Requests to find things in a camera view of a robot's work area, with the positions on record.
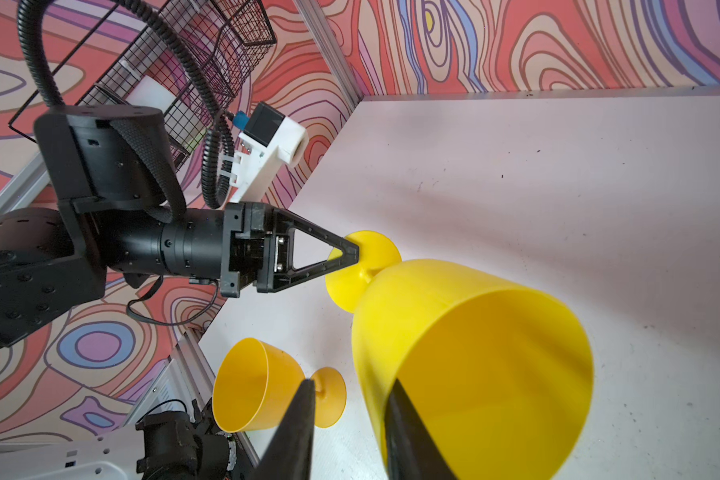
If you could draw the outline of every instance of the wavy line pattern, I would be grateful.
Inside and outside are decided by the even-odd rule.
[[[720,0],[321,4],[367,94],[720,85]]]
[[[282,168],[264,201],[289,206],[348,117],[336,82],[290,0],[265,0],[278,44],[245,83],[230,110],[247,110],[259,101],[301,122],[310,141],[305,160],[294,170]],[[48,59],[58,62],[72,49],[109,5],[107,0],[57,0],[45,18]],[[0,0],[0,188],[36,151],[8,129],[8,119],[30,92],[17,90],[32,82],[23,68],[14,15],[16,2]],[[57,74],[67,102],[76,101],[98,79],[138,32],[134,18],[113,15]],[[62,81],[60,75],[66,75]],[[19,128],[28,131],[44,111],[36,104],[22,114]],[[178,173],[190,206],[202,207],[202,145]],[[47,188],[38,206],[54,206]],[[107,276],[104,298],[77,306],[26,340],[0,351],[0,442],[59,442],[87,438],[117,427],[160,372],[184,326],[165,328],[135,322],[125,315],[129,300],[143,294],[119,274]],[[204,307],[211,287],[169,278],[160,292],[134,308],[167,322],[179,322]],[[223,300],[188,328],[204,330]]]

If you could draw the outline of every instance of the black cable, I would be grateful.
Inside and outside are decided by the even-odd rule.
[[[163,285],[163,276],[162,276],[162,275],[160,275],[159,277],[157,277],[157,280],[155,280],[155,283],[152,284],[152,286],[150,287],[149,290],[146,291],[146,293],[144,293],[144,294],[143,294],[142,296],[140,296],[139,298],[134,299],[134,300],[131,300],[130,302],[127,303],[127,305],[126,305],[126,307],[125,307],[125,313],[126,313],[130,318],[134,319],[134,320],[137,321],[137,322],[144,322],[144,323],[149,323],[149,324],[152,324],[152,325],[161,325],[161,326],[179,326],[179,325],[186,325],[187,323],[193,322],[194,320],[197,320],[198,318],[200,318],[200,316],[201,316],[203,313],[207,312],[207,311],[213,306],[214,302],[216,302],[216,298],[217,298],[218,295],[219,295],[219,281],[218,281],[218,280],[211,280],[210,282],[213,283],[214,285],[216,285],[216,289],[213,291],[213,298],[211,299],[211,302],[209,302],[208,305],[205,305],[200,312],[195,313],[195,314],[192,315],[189,319],[184,320],[184,321],[182,321],[182,322],[176,322],[176,323],[161,322],[161,321],[158,321],[158,320],[151,319],[151,318],[149,318],[148,316],[144,316],[144,315],[141,315],[141,314],[139,314],[139,313],[136,313],[136,312],[134,311],[134,309],[131,308],[133,304],[138,303],[138,302],[144,302],[144,301],[146,301],[146,300],[149,300],[150,298],[152,298],[152,297],[155,295],[155,293],[157,293],[157,291],[158,291],[158,290],[160,289],[160,287]]]
[[[213,209],[219,208],[226,200],[227,191],[230,187],[229,179],[223,175],[219,178],[216,172],[219,166],[219,138],[223,139],[227,154],[234,151],[234,140],[229,125],[225,120],[221,119],[223,110],[219,108],[216,96],[211,91],[205,75],[198,67],[190,50],[184,45],[179,35],[173,31],[172,27],[165,23],[148,3],[144,2],[144,0],[112,1],[127,8],[147,24],[154,33],[160,36],[163,43],[170,48],[184,67],[211,118],[214,119],[206,135],[206,147],[203,149],[201,185],[202,198],[205,200],[206,205]],[[64,99],[61,97],[54,76],[50,72],[45,50],[43,49],[43,15],[52,2],[53,0],[20,0],[16,13],[19,44],[21,51],[24,53],[24,60],[27,62],[32,79],[48,107],[64,104]],[[227,167],[231,168],[231,165],[227,165],[228,163],[225,162],[222,168],[225,170]]]
[[[154,407],[150,408],[144,415],[141,416],[141,418],[139,418],[138,422],[141,422],[142,420],[144,420],[144,417],[148,416],[149,414],[151,414],[152,412],[154,412],[154,411],[157,410],[158,408],[161,408],[161,407],[162,407],[163,405],[165,405],[166,403],[171,403],[171,402],[178,402],[178,403],[180,403],[181,406],[184,407],[184,413],[187,414],[187,415],[190,414],[190,410],[189,410],[188,408],[186,408],[186,404],[184,403],[184,401],[183,401],[181,398],[172,398],[171,400],[165,400],[164,402],[160,402],[160,403],[158,403],[157,405],[155,405]]]
[[[144,211],[164,224],[183,217],[186,212],[186,200],[181,192],[181,185],[173,173],[171,164],[163,158],[144,129],[137,122],[129,119],[111,120],[110,125],[128,146],[134,149],[168,200],[169,210],[162,206],[151,206]]]

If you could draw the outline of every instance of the black corrugated tube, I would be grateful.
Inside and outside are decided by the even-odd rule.
[[[208,81],[202,70],[197,66],[192,53],[184,45],[172,27],[166,24],[155,10],[143,0],[112,0],[117,5],[130,10],[140,18],[152,31],[160,36],[163,43],[171,49],[176,58],[181,62],[187,76],[200,94],[200,98],[206,105],[211,118],[217,119],[216,126],[211,127],[206,134],[206,145],[202,152],[201,185],[202,198],[209,208],[219,208],[226,200],[226,194],[230,187],[230,179],[221,176],[217,181],[216,170],[219,164],[220,138],[224,141],[224,149],[230,154],[234,151],[234,140],[229,125],[222,119],[219,104],[216,96],[211,91]],[[50,72],[48,60],[43,49],[42,23],[46,8],[53,0],[20,0],[16,14],[19,43],[24,53],[24,60],[27,62],[32,79],[38,86],[48,107],[63,105],[58,86],[54,76]],[[230,162],[224,162],[222,168],[230,171]]]

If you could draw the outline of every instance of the thin black wire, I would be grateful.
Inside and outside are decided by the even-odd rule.
[[[151,414],[152,412],[154,412],[154,411],[157,410],[158,408],[161,408],[161,407],[162,407],[163,405],[165,405],[166,403],[171,403],[171,402],[178,402],[178,403],[180,403],[181,406],[184,407],[184,413],[187,414],[187,415],[190,414],[190,411],[186,408],[186,404],[184,403],[184,401],[183,401],[181,398],[172,398],[171,400],[165,400],[164,402],[160,402],[160,403],[158,403],[157,405],[155,405],[154,407],[150,408],[147,413],[145,413],[144,415],[141,416],[141,418],[139,418],[139,421],[138,421],[138,422],[141,422],[142,420],[144,420],[144,417],[148,416],[149,414]]]
[[[160,275],[160,277],[155,280],[155,283],[152,285],[152,287],[144,293],[139,298],[133,299],[130,302],[127,303],[125,307],[125,313],[132,319],[138,321],[138,322],[144,322],[149,323],[151,325],[161,325],[161,326],[180,326],[180,325],[186,325],[187,323],[191,323],[200,316],[210,310],[210,308],[213,306],[214,303],[216,303],[216,298],[219,296],[219,281],[218,280],[211,280],[211,283],[213,283],[216,286],[216,289],[213,291],[213,298],[211,299],[211,302],[209,302],[207,305],[205,305],[202,310],[198,313],[195,313],[192,315],[189,319],[184,320],[182,322],[176,322],[176,323],[170,323],[170,322],[161,322],[159,320],[154,320],[149,318],[148,316],[141,315],[140,313],[136,313],[134,309],[132,309],[132,305],[138,302],[144,302],[144,300],[149,300],[152,298],[152,296],[157,293],[157,291],[160,289],[160,287],[163,285],[163,276]]]

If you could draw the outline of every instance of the white tabletop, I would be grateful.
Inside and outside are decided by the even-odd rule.
[[[595,390],[556,478],[720,478],[720,97],[362,102],[292,210],[576,312]],[[344,375],[347,409],[316,432],[315,479],[384,478],[351,322],[314,280],[244,290],[200,342],[212,368],[254,336],[307,374]],[[259,452],[271,434],[251,434]]]

